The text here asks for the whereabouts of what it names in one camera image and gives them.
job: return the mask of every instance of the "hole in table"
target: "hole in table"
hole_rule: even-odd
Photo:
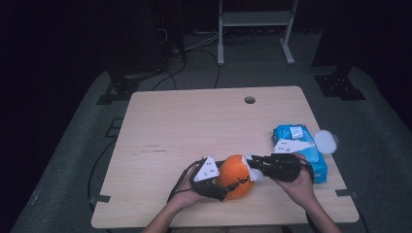
[[[256,100],[255,97],[253,97],[253,96],[246,96],[246,97],[245,97],[245,102],[246,102],[247,104],[255,104],[256,101],[257,101],[257,100]]]

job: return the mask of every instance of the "wooden table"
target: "wooden table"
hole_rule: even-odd
[[[256,103],[247,104],[252,96]],[[297,86],[137,92],[121,127],[91,223],[96,228],[145,227],[166,204],[170,190],[191,162],[213,155],[273,151],[279,124],[305,124],[319,130]],[[315,184],[320,202],[336,222],[359,218],[331,155],[327,183]],[[307,222],[304,211],[277,184],[265,178],[248,196],[220,202],[208,199],[180,212],[171,227],[277,225]]]

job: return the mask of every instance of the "floor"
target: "floor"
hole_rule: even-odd
[[[334,67],[311,67],[321,33],[292,33],[290,47],[295,64],[287,64],[279,39],[282,34],[237,38],[247,42],[225,47],[225,64],[217,66],[216,44],[190,50],[185,66],[171,58],[169,74],[144,80],[138,91],[298,85],[322,129],[339,139],[334,159],[352,191],[364,221],[342,223],[343,232],[406,232],[412,228],[412,134],[377,90],[373,80],[354,68],[349,79],[365,100],[342,101],[324,97],[314,76]],[[205,40],[187,35],[186,46]],[[127,109],[127,101],[96,105],[110,84],[107,73],[96,77],[73,116],[54,155],[22,211],[13,232],[102,232],[90,225],[114,148],[114,140]],[[292,225],[293,233],[312,232],[307,224]],[[108,232],[139,232],[110,229]]]

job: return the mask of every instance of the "shelf leg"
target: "shelf leg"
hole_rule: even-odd
[[[286,58],[289,65],[294,65],[294,59],[292,57],[291,50],[289,49],[288,42],[289,42],[289,37],[290,37],[291,32],[292,32],[292,26],[293,26],[293,21],[294,21],[294,15],[296,14],[297,2],[298,2],[298,0],[293,1],[288,26],[286,28],[285,38],[280,40],[282,50],[284,51],[285,58]]]
[[[219,1],[219,40],[218,40],[218,65],[224,65],[223,53],[223,0]]]

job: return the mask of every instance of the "blue package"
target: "blue package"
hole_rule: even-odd
[[[280,140],[299,140],[303,142],[313,143],[313,138],[310,135],[307,127],[303,124],[285,124],[279,125],[273,129],[273,142],[276,145]],[[305,150],[299,150],[305,156],[306,160],[312,165],[315,174],[314,183],[326,183],[327,165],[324,157],[316,147],[311,147]]]

